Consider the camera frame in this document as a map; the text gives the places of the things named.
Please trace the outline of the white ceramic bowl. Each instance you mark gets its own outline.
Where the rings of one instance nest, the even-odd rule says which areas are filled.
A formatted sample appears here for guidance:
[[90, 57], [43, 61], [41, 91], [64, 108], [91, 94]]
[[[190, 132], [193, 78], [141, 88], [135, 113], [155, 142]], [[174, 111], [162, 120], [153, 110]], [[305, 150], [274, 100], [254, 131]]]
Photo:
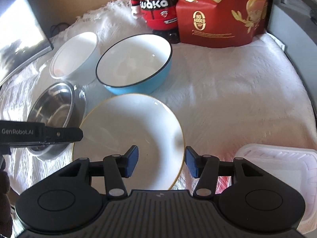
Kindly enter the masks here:
[[49, 73], [55, 80], [81, 86], [96, 78], [96, 66], [100, 59], [98, 36], [83, 32], [69, 39], [53, 56]]

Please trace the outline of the black monitor screen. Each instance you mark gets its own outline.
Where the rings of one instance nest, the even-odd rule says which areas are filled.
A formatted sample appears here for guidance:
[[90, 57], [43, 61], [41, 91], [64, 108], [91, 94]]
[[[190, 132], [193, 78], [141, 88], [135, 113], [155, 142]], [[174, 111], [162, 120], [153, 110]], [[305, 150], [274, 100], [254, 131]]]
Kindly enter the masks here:
[[1, 0], [1, 84], [53, 50], [28, 0]]

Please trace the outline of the blue bowl white inside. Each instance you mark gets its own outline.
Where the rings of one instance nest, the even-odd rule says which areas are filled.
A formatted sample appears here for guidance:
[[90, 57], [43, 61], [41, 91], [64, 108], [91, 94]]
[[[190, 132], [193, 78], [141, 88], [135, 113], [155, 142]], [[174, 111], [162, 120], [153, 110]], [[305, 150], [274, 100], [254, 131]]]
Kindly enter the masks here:
[[150, 94], [167, 78], [172, 56], [171, 43], [161, 36], [129, 36], [102, 55], [96, 66], [96, 77], [115, 95]]

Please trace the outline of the white plate gold rim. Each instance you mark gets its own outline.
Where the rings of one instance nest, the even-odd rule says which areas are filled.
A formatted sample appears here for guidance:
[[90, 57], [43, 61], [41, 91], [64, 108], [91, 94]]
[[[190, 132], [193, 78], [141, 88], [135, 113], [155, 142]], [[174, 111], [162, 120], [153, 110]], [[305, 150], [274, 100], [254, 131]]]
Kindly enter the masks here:
[[74, 143], [73, 160], [92, 162], [122, 155], [132, 146], [139, 159], [127, 191], [170, 190], [184, 162], [184, 137], [174, 113], [159, 100], [132, 93], [107, 99], [96, 106], [80, 125], [83, 139]]

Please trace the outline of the panda figurine red suit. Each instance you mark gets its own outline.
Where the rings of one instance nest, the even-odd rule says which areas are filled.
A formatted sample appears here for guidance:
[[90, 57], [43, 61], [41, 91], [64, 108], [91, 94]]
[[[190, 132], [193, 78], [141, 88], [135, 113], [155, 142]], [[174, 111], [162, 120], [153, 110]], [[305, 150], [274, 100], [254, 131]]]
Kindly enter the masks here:
[[180, 42], [176, 4], [178, 0], [131, 0], [132, 16], [143, 18], [152, 33], [172, 44]]

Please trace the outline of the white plastic tray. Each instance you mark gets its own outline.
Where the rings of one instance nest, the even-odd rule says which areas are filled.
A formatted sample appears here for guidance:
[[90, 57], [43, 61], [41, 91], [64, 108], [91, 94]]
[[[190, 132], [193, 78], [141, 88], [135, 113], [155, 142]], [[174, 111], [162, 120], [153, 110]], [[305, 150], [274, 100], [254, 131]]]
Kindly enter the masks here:
[[235, 156], [246, 158], [300, 192], [306, 209], [298, 230], [302, 234], [316, 230], [316, 150], [253, 143], [241, 147]]

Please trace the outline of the grey computer case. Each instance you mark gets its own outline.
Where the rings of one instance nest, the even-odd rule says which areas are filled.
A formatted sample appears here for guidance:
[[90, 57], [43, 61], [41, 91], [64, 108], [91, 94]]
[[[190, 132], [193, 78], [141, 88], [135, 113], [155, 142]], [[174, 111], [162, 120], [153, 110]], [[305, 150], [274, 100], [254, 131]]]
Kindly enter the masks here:
[[316, 80], [316, 0], [270, 0], [267, 30], [284, 46], [298, 74]]

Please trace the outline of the red quail eggs bag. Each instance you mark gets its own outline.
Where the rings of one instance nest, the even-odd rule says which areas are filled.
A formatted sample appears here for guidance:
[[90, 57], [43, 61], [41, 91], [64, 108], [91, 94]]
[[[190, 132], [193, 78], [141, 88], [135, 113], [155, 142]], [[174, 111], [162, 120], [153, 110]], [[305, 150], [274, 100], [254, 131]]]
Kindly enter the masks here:
[[251, 43], [264, 32], [269, 0], [178, 0], [182, 43], [209, 48]]

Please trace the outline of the stainless steel bowl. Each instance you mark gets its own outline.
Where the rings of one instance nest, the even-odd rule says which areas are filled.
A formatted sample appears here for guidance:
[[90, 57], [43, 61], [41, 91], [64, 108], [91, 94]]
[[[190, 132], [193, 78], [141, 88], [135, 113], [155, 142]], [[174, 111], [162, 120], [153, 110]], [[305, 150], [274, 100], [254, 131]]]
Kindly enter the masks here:
[[86, 107], [84, 89], [67, 82], [49, 86], [32, 106], [27, 121], [49, 127], [79, 127]]

